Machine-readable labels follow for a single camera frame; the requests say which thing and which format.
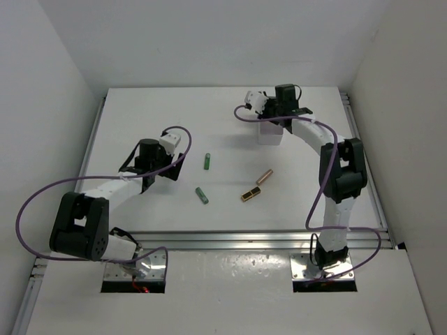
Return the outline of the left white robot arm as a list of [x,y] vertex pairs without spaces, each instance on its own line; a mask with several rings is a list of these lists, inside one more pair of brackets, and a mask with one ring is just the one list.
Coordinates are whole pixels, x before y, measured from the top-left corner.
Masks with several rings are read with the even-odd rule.
[[84,260],[132,260],[138,243],[111,234],[109,217],[119,205],[140,195],[157,176],[176,181],[183,161],[173,164],[181,136],[164,133],[142,139],[119,168],[116,179],[84,193],[68,192],[60,202],[50,235],[50,250]]

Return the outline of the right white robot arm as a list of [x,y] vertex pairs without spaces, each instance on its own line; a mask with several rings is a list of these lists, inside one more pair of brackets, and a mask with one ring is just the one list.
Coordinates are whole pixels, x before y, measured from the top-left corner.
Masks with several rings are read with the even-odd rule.
[[318,201],[325,198],[323,226],[311,264],[319,269],[347,258],[347,232],[356,198],[367,185],[364,148],[360,139],[346,139],[329,125],[315,119],[313,112],[299,106],[301,95],[294,84],[277,85],[275,96],[267,97],[258,113],[259,119],[269,119],[290,134],[305,141],[319,154],[318,182],[320,188],[311,207],[312,216]]

